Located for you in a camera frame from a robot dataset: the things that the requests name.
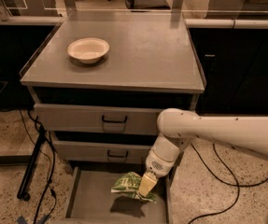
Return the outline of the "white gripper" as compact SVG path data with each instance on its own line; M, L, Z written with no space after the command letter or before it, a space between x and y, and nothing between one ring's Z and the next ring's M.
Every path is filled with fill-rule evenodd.
M138 193L146 197L156 186L158 178L168 175L173 166L173 161L164 161L151 150L146 158L146 172L142 176Z

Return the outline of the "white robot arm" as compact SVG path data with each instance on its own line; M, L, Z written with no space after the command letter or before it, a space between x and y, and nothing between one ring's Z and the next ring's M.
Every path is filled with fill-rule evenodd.
M146 171L138 189L143 197L169 174L188 140L194 137L268 160L268 116L206 117L167 108L157 117L157 128L159 134L146 158Z

